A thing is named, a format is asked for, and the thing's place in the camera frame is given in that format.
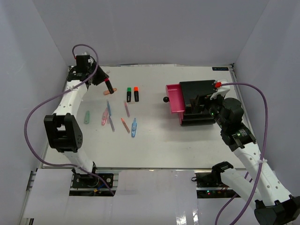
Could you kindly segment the red cap black marker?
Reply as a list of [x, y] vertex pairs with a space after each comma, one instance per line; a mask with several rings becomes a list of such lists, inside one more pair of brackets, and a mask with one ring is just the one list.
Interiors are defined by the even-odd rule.
[[114, 89], [113, 89], [112, 84], [111, 84], [111, 82], [110, 82], [110, 80], [108, 78], [105, 79], [105, 84], [107, 86], [107, 89], [108, 89], [109, 93], [113, 94], [114, 93]]

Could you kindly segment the black drawer organizer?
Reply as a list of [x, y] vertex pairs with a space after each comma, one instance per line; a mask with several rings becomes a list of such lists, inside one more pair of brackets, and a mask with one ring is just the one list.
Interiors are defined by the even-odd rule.
[[180, 114], [180, 125], [202, 126], [212, 125], [214, 119], [205, 108], [206, 100], [216, 92], [215, 80], [180, 82], [185, 111]]

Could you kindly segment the pink top drawer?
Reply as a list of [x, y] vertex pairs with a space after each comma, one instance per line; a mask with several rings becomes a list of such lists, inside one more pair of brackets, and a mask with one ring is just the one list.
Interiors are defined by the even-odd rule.
[[185, 112], [185, 103], [183, 99], [181, 85], [178, 84], [169, 84], [165, 87], [166, 96], [168, 97], [169, 106], [171, 113], [183, 113]]

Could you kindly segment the green cap black marker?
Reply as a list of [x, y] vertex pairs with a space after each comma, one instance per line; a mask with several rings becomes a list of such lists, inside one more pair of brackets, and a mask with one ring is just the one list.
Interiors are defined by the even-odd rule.
[[126, 98], [126, 101], [127, 102], [131, 102], [131, 97], [132, 97], [132, 88], [131, 87], [127, 87], [127, 98]]

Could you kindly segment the orange cap black marker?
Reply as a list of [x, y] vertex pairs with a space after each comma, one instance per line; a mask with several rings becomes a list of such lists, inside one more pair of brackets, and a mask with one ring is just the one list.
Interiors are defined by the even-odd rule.
[[135, 102], [139, 102], [139, 89], [137, 86], [134, 87], [134, 98]]

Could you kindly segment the pink purple highlighter pen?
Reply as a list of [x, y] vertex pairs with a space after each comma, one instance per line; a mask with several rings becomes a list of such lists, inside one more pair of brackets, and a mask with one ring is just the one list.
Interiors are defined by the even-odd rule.
[[130, 112], [129, 112], [128, 104], [126, 101], [124, 101], [124, 106], [125, 106], [127, 117], [130, 118]]

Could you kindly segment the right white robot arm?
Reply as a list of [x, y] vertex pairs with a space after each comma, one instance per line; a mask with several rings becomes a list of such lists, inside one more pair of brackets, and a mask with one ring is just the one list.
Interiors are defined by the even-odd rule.
[[244, 110], [235, 98], [197, 96], [193, 111], [207, 111], [221, 129], [221, 137], [243, 163], [253, 179], [246, 181], [228, 162], [212, 167], [211, 180], [217, 187], [227, 185], [247, 201], [261, 225], [285, 225], [300, 214], [300, 198], [293, 196], [271, 170], [256, 138], [242, 122]]

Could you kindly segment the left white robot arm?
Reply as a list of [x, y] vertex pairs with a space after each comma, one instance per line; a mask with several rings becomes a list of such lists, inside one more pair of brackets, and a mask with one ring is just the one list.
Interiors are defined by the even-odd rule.
[[110, 94], [114, 93], [114, 89], [108, 74], [96, 65], [96, 60], [92, 56], [77, 55], [75, 60], [76, 65], [69, 70], [65, 88], [70, 92], [63, 95], [53, 114], [45, 116], [44, 125], [50, 147], [66, 156], [71, 164], [86, 170], [83, 182], [88, 187], [94, 187], [99, 182], [99, 175], [95, 173], [94, 162], [81, 149], [83, 133], [76, 115], [90, 85], [97, 86], [105, 82]]

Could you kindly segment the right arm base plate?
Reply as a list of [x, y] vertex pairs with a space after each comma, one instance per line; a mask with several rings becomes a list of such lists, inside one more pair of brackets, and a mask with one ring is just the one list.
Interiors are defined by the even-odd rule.
[[197, 188], [229, 188], [224, 183], [217, 181], [210, 172], [198, 172], [191, 178], [191, 181], [196, 183]]

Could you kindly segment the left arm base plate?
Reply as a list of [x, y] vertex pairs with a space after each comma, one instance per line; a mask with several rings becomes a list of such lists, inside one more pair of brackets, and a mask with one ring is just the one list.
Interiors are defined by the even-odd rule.
[[[101, 177], [106, 184], [112, 188], [113, 187], [113, 173], [97, 173], [99, 177]], [[94, 176], [90, 176], [88, 174], [75, 174], [73, 176], [72, 188], [98, 188], [103, 185], [101, 179], [96, 178]]]

